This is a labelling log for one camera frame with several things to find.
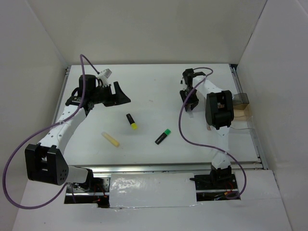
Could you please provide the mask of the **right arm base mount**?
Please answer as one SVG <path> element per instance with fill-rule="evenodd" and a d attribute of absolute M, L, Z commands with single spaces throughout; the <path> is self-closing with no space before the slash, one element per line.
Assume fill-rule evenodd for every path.
<path fill-rule="evenodd" d="M 212 166 L 209 174 L 194 175 L 190 181 L 195 183 L 198 202 L 240 199 L 237 181 L 231 166 L 224 169 L 216 169 Z"/>

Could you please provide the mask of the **pale yellow highlighter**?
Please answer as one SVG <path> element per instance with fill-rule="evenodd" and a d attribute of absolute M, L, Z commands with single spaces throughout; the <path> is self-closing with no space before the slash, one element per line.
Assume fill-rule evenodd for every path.
<path fill-rule="evenodd" d="M 112 137 L 111 135 L 109 135 L 108 133 L 102 132 L 102 136 L 103 136 L 107 141 L 109 141 L 113 146 L 115 146 L 115 147 L 119 147 L 119 146 L 120 146 L 119 141 L 117 141 L 115 138 L 113 138 L 113 137 Z"/>

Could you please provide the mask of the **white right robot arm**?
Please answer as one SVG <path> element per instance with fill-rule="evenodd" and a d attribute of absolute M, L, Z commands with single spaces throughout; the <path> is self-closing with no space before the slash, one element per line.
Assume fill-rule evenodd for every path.
<path fill-rule="evenodd" d="M 208 80 L 208 76 L 214 71 L 209 67 L 185 69 L 182 73 L 184 89 L 180 91 L 183 105 L 180 109 L 178 127 L 181 137 L 189 144 L 210 148 L 216 153 L 211 161 L 210 184 L 216 189 L 222 188 L 231 179 L 231 159 L 228 153 L 228 135 L 231 122 L 234 120 L 233 94 L 230 90 L 222 90 Z M 183 111 L 193 110 L 198 104 L 197 92 L 205 97 L 205 120 L 212 131 L 220 137 L 219 147 L 206 144 L 198 144 L 188 140 L 181 129 Z"/>

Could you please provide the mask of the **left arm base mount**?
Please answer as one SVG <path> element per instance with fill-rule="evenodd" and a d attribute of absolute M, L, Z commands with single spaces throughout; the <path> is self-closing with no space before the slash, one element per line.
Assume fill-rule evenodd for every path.
<path fill-rule="evenodd" d="M 65 192 L 64 204 L 95 204 L 109 208 L 110 177 L 87 176 L 84 183 L 70 183 Z"/>

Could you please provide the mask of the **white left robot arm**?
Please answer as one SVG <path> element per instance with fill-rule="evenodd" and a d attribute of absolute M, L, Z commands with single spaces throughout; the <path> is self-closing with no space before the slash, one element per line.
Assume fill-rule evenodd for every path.
<path fill-rule="evenodd" d="M 29 180 L 54 185 L 77 183 L 84 192 L 95 186 L 93 172 L 87 168 L 70 166 L 64 159 L 64 151 L 75 130 L 86 119 L 96 104 L 106 107 L 129 103 L 130 98 L 122 91 L 119 83 L 96 84 L 94 75 L 81 75 L 65 103 L 57 125 L 37 144 L 25 149 L 26 170 Z"/>

